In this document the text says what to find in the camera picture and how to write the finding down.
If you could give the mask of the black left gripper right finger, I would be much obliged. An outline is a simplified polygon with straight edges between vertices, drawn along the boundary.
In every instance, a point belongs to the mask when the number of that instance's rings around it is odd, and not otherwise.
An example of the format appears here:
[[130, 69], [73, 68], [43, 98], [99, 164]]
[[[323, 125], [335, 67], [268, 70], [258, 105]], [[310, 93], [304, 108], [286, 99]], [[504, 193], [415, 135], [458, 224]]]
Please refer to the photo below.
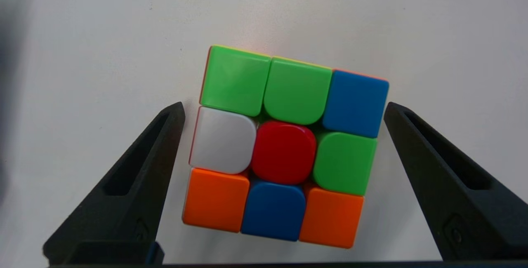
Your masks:
[[405, 106], [384, 122], [443, 260], [527, 260], [526, 202]]

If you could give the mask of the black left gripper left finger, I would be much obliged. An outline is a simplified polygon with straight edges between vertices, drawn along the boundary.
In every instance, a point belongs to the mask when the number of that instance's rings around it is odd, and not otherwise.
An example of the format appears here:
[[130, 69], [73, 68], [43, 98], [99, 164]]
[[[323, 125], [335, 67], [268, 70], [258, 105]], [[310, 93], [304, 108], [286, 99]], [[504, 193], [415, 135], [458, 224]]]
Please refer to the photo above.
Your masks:
[[156, 236], [185, 119], [181, 102], [156, 115], [44, 243], [49, 266], [162, 264]]

